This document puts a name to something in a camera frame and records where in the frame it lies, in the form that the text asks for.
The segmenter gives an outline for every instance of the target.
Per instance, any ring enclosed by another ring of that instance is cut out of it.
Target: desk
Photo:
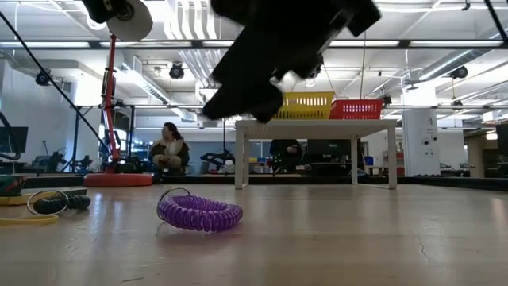
[[[350,139],[352,165],[358,165],[356,140],[388,130],[388,187],[397,188],[396,120],[274,120],[260,124],[253,120],[240,120],[236,124],[235,188],[248,185],[248,158],[251,139]],[[358,170],[352,168],[352,183],[358,184]]]

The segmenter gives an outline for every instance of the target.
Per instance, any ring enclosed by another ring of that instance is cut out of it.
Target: plastic basket
[[[333,92],[287,92],[274,119],[328,119]]]
[[[379,119],[382,99],[339,99],[332,103],[330,119]]]

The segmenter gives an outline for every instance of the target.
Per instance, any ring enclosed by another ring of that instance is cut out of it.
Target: black cable
[[[508,41],[508,36],[506,35],[505,29],[501,25],[499,17],[498,17],[497,13],[494,10],[494,7],[492,6],[491,0],[484,0],[484,1],[485,1],[485,5],[489,9],[489,12],[491,13],[492,20],[494,20],[495,27],[499,31],[499,35],[501,35],[501,38],[502,38],[503,41]]]
[[[108,146],[106,144],[104,144],[104,142],[102,142],[102,140],[99,137],[97,131],[95,131],[94,127],[92,127],[92,125],[88,122],[88,120],[85,118],[85,116],[81,112],[79,112],[78,107],[71,101],[71,99],[64,93],[64,91],[62,91],[62,89],[59,88],[58,85],[56,85],[56,83],[53,80],[53,78],[48,74],[48,72],[42,66],[42,64],[40,64],[39,60],[37,60],[37,58],[32,54],[32,51],[30,51],[30,48],[26,45],[25,41],[23,40],[23,38],[21,38],[19,33],[17,33],[16,29],[12,26],[12,24],[10,24],[9,20],[7,20],[6,15],[4,15],[2,11],[0,11],[0,17],[6,23],[7,27],[9,27],[10,31],[14,34],[14,36],[16,36],[16,38],[19,40],[19,42],[21,43],[21,45],[23,46],[25,51],[29,54],[30,58],[37,65],[37,67],[40,69],[40,72],[42,72],[42,74],[44,76],[46,76],[47,79],[49,79],[49,81],[56,88],[56,90],[71,105],[72,109],[74,109],[77,112],[78,116],[83,120],[83,122],[85,122],[85,124],[88,126],[88,128],[90,128],[90,131],[96,136],[96,138],[98,139],[98,141],[100,142],[102,147],[106,148],[106,151],[109,154],[110,153],[110,149],[108,148]]]

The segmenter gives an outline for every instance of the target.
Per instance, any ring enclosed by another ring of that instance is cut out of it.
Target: red stand
[[[106,82],[106,94],[104,98],[104,115],[108,125],[110,135],[110,152],[112,163],[106,168],[106,172],[102,174],[87,174],[83,180],[85,187],[140,187],[151,186],[153,179],[151,174],[117,174],[114,172],[115,164],[119,164],[120,153],[117,150],[116,139],[114,137],[113,119],[111,110],[111,98],[113,93],[113,69],[114,69],[114,52],[117,37],[111,35],[110,41],[110,60],[108,63],[108,75]]]

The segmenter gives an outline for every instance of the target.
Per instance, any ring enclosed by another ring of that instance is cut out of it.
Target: person
[[[273,172],[277,172],[280,168],[294,172],[302,159],[303,149],[296,139],[274,139],[270,144],[270,155],[273,158]]]
[[[168,169],[171,174],[184,174],[190,150],[176,125],[166,122],[162,129],[162,139],[153,143],[150,156],[157,168]]]

